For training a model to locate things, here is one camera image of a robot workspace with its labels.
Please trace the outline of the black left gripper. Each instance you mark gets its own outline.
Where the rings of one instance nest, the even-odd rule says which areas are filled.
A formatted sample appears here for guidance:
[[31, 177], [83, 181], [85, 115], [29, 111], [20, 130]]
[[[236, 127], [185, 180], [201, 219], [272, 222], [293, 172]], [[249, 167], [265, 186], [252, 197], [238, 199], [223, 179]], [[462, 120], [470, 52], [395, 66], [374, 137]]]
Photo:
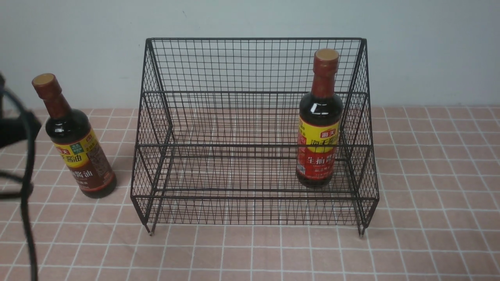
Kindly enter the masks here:
[[7, 97], [19, 110], [17, 118], [4, 117], [0, 120], [0, 147], [4, 148], [23, 140], [35, 140], [41, 130], [41, 123], [34, 113], [27, 110], [18, 96], [6, 86], [5, 77], [0, 75], [1, 109], [3, 97]]

